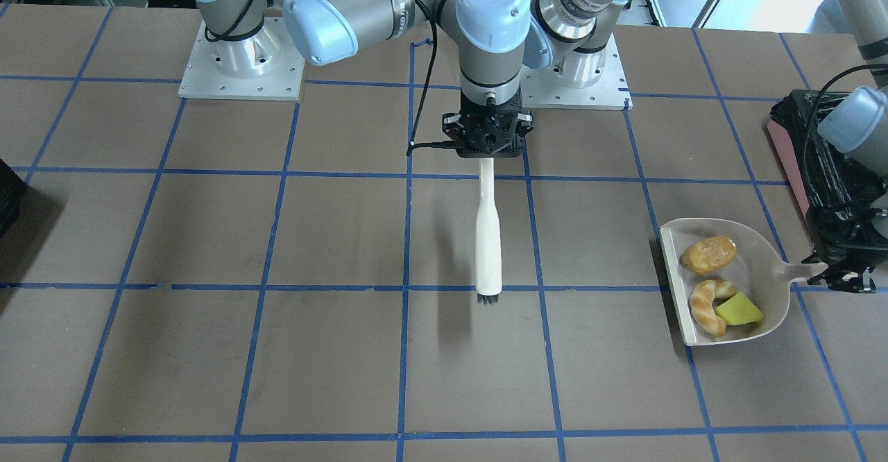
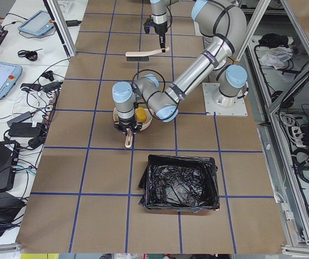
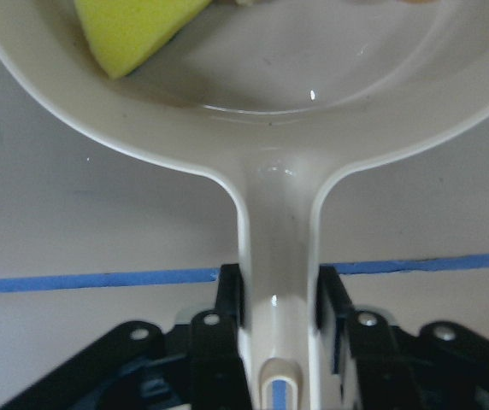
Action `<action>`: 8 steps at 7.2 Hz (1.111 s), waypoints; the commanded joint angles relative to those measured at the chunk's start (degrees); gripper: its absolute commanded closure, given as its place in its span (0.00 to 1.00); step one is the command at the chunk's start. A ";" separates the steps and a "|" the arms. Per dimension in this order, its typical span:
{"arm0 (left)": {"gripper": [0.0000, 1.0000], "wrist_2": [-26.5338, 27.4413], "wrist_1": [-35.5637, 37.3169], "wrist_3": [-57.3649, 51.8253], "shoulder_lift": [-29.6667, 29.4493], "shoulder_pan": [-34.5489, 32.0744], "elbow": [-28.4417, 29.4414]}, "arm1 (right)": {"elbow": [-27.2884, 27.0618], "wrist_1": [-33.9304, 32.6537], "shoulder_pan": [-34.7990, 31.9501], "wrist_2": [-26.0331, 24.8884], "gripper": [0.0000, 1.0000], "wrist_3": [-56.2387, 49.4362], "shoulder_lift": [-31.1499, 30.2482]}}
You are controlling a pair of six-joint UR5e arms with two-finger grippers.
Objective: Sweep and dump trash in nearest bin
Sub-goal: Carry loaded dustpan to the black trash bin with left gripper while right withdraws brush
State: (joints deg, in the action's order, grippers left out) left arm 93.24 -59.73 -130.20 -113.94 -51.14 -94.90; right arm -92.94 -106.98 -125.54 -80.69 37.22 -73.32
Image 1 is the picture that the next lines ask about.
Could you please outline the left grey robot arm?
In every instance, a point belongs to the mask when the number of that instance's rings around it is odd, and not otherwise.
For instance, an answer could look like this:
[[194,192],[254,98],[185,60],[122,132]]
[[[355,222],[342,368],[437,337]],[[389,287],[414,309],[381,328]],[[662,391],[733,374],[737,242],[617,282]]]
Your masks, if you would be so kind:
[[859,63],[822,0],[657,0],[621,25],[631,109],[543,109],[529,175],[543,283],[666,285],[658,229],[682,216],[751,225],[796,262],[812,250],[767,130],[774,104]]

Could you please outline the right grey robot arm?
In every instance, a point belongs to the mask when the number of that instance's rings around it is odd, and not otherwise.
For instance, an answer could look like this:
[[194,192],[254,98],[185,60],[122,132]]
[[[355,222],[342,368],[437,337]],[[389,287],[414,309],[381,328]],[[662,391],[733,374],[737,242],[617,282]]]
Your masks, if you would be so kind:
[[181,96],[296,99],[304,64],[351,58],[415,26],[456,42],[460,108],[442,117],[462,158],[517,157],[533,118],[522,108],[520,73],[531,0],[194,0],[203,27]]

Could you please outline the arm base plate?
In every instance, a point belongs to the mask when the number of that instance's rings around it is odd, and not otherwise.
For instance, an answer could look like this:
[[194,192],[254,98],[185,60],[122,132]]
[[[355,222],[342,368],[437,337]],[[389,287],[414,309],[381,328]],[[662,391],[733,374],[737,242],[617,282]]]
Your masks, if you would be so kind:
[[630,89],[614,35],[603,50],[590,54],[569,51],[559,63],[521,70],[521,98],[532,109],[633,108]]
[[281,17],[240,42],[209,42],[200,24],[178,95],[185,99],[298,101],[305,61]]

